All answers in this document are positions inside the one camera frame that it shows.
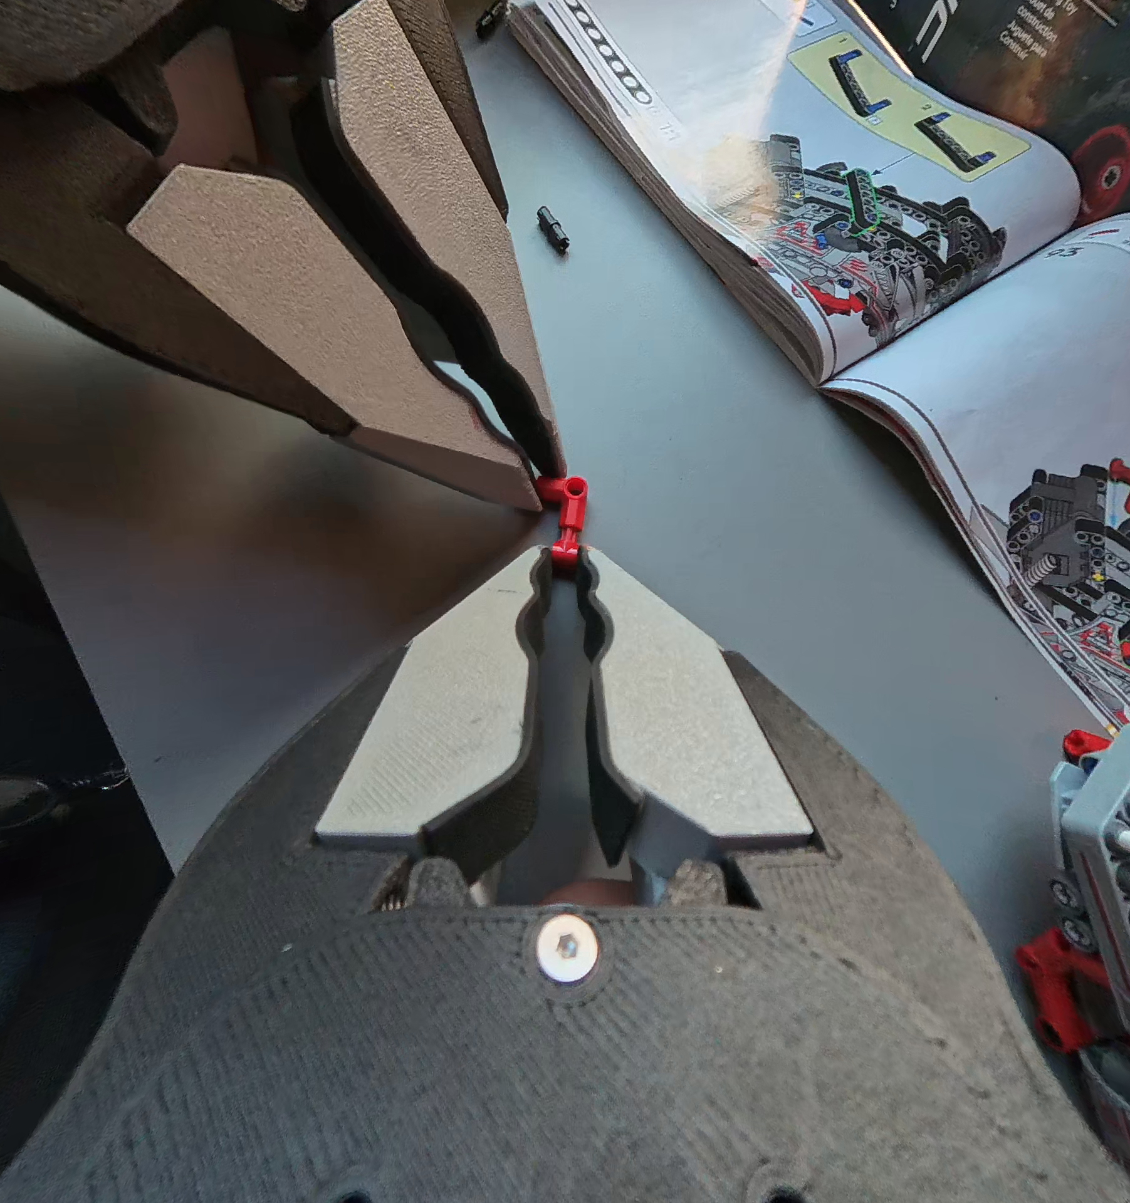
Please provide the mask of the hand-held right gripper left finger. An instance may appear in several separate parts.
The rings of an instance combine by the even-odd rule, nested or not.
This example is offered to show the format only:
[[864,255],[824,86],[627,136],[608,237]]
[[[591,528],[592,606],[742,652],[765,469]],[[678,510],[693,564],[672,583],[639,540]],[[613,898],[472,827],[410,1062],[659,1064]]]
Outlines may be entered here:
[[322,844],[454,861],[475,883],[530,832],[552,555],[533,548],[414,638],[330,805]]

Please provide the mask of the person's navy clothing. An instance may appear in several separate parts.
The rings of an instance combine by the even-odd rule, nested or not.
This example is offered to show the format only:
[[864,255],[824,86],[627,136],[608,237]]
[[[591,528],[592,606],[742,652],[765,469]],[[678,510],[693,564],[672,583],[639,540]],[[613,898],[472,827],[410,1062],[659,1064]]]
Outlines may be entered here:
[[[125,766],[0,492],[0,775]],[[0,850],[0,1176],[83,1059],[173,880],[133,781]]]

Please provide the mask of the grey toy truck model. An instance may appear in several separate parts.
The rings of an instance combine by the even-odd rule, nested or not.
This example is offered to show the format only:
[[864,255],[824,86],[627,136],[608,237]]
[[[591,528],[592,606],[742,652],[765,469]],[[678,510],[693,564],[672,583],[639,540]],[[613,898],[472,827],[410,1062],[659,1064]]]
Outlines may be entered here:
[[1130,726],[1073,731],[1052,781],[1055,925],[1017,951],[1043,1042],[1078,1055],[1103,1141],[1130,1177]]

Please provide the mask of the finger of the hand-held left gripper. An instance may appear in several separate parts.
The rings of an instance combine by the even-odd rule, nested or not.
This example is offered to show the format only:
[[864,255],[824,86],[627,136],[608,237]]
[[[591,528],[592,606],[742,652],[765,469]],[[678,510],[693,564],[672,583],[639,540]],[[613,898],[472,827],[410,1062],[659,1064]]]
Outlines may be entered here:
[[181,164],[128,233],[354,421],[346,443],[539,513],[520,453],[411,346],[391,300],[290,183]]
[[348,8],[324,47],[333,138],[385,213],[389,266],[440,324],[538,473],[567,475],[507,221],[391,4]]

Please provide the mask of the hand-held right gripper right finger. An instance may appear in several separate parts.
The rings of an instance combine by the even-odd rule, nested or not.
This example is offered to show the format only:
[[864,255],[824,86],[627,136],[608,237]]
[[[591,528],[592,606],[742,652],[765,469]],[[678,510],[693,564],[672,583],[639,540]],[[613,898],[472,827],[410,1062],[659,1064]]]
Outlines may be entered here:
[[685,861],[807,847],[814,825],[720,644],[596,549],[577,598],[593,825],[642,901]]

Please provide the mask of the open instruction booklet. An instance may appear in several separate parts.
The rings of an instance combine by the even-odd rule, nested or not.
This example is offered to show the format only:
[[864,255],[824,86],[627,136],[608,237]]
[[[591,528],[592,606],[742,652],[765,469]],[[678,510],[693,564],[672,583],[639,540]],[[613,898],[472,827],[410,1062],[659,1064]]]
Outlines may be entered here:
[[930,475],[1130,721],[1130,212],[920,81],[860,3],[517,3],[513,35],[825,395]]

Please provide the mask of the black toy set box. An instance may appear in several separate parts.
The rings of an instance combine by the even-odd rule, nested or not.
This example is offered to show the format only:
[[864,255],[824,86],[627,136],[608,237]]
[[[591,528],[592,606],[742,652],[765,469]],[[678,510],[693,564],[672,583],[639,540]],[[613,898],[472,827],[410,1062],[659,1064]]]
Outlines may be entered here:
[[1080,181],[1080,223],[1130,212],[1130,2],[864,2],[924,83],[1032,131]]

